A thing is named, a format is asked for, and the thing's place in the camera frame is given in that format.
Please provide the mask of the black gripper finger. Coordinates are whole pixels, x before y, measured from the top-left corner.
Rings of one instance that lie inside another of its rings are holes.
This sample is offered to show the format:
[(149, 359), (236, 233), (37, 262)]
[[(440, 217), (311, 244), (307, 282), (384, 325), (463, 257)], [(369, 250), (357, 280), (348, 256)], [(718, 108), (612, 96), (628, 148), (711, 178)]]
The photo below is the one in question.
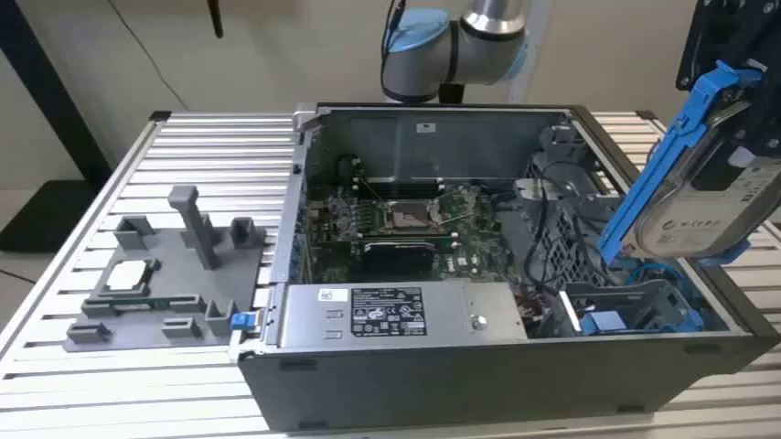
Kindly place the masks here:
[(691, 185), (701, 191), (722, 191), (758, 159), (779, 157), (779, 57), (754, 57), (717, 96), (731, 91), (739, 98), (711, 114)]

